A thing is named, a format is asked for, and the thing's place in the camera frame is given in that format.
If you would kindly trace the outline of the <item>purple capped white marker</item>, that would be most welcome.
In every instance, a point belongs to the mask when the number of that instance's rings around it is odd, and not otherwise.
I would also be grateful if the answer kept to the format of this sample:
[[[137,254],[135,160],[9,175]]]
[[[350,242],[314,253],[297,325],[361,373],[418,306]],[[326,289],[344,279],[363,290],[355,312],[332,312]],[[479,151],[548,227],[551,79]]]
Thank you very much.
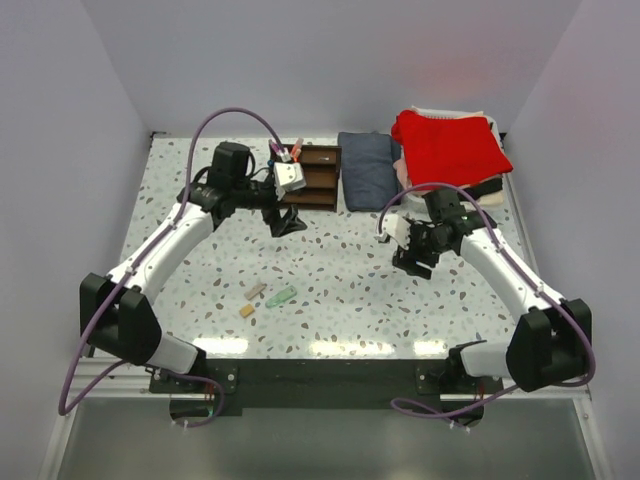
[[[285,160],[284,150],[275,141],[269,140],[269,146],[281,161]]]

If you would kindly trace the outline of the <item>brown wooden desk organizer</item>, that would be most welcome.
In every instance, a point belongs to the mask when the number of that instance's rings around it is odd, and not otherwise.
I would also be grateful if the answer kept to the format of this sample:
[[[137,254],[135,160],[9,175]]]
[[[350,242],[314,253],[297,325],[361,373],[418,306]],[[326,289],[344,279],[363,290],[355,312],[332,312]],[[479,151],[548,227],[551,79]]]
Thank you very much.
[[[299,210],[335,212],[338,206],[341,153],[339,146],[303,145],[298,160],[306,186],[287,193],[282,203],[296,205]]]

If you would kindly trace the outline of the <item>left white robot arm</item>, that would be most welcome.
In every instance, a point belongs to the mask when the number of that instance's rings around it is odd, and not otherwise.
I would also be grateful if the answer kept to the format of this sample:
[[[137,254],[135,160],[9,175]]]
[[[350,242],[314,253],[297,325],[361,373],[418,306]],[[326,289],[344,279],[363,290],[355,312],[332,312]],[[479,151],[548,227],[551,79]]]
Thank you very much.
[[[171,371],[185,392],[207,380],[205,352],[165,332],[153,304],[186,257],[238,210],[258,210],[274,238],[305,229],[296,208],[282,212],[284,196],[306,185],[301,165],[287,154],[254,177],[255,158],[242,144],[222,142],[210,166],[178,195],[168,217],[108,274],[89,274],[80,285],[83,341],[136,366]]]

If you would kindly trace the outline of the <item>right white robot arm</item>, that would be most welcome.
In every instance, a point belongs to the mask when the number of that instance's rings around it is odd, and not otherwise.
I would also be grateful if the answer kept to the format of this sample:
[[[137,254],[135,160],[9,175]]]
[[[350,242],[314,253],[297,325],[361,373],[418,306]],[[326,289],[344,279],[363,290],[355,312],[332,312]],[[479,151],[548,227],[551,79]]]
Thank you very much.
[[[452,252],[481,275],[515,322],[506,342],[476,340],[451,348],[441,379],[459,393],[481,377],[509,379],[525,392],[588,384],[596,371],[588,305],[540,279],[469,193],[444,183],[427,189],[428,220],[381,213],[377,235],[396,243],[393,265],[430,279],[440,256]]]

